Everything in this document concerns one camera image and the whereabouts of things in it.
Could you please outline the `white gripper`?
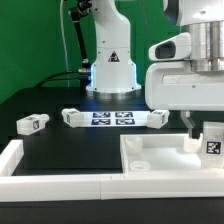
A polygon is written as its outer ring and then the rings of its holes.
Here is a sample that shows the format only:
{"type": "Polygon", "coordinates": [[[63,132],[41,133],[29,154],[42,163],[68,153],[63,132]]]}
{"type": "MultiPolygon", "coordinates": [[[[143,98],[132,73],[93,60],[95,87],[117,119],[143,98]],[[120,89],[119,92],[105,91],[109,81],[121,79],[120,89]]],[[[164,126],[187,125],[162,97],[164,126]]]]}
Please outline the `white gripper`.
{"type": "Polygon", "coordinates": [[[224,73],[194,72],[191,36],[181,33],[149,48],[145,101],[150,109],[179,110],[189,137],[199,138],[190,111],[224,111],[224,73]]]}

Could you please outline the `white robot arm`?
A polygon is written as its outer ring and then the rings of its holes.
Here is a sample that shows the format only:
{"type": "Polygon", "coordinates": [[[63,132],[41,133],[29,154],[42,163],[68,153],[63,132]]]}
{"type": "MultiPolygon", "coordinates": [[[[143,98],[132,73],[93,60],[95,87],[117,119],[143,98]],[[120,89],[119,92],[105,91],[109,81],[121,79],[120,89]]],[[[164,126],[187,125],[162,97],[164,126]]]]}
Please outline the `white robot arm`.
{"type": "Polygon", "coordinates": [[[122,0],[76,0],[69,10],[78,34],[92,16],[95,60],[78,38],[82,64],[90,72],[86,91],[101,98],[145,91],[151,109],[179,111],[189,135],[199,135],[193,111],[224,111],[224,0],[162,0],[163,15],[179,33],[151,44],[145,83],[137,82],[132,57],[137,34],[117,5],[122,0]]]}

